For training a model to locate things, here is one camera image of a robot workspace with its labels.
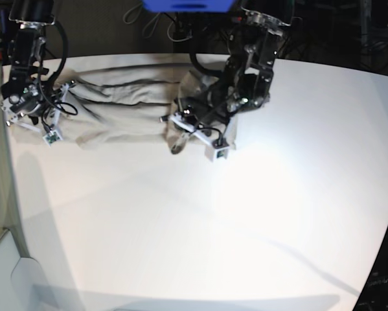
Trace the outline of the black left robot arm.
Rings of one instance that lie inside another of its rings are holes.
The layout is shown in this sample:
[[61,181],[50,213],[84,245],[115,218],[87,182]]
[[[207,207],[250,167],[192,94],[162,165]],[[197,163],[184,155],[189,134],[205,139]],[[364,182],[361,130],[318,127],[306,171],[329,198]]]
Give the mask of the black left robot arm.
[[[168,117],[167,140],[173,154],[203,134],[214,148],[233,144],[239,113],[264,106],[274,76],[279,45],[291,26],[295,1],[235,1],[227,12],[179,13],[187,30],[192,69],[181,79]],[[205,44],[225,34],[229,53],[221,69],[198,60]]]

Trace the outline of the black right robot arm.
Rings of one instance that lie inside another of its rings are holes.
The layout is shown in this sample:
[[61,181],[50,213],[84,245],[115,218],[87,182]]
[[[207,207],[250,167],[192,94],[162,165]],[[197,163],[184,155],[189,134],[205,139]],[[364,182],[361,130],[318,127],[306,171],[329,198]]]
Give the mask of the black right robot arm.
[[[61,114],[78,114],[77,108],[65,101],[76,82],[70,80],[55,86],[67,61],[69,42],[53,14],[53,6],[53,1],[14,1],[9,20],[19,28],[10,44],[9,78],[0,87],[0,107],[6,125],[42,133],[50,141],[61,137],[58,130]],[[53,73],[44,66],[45,29],[50,26],[55,27],[62,39],[62,57]]]

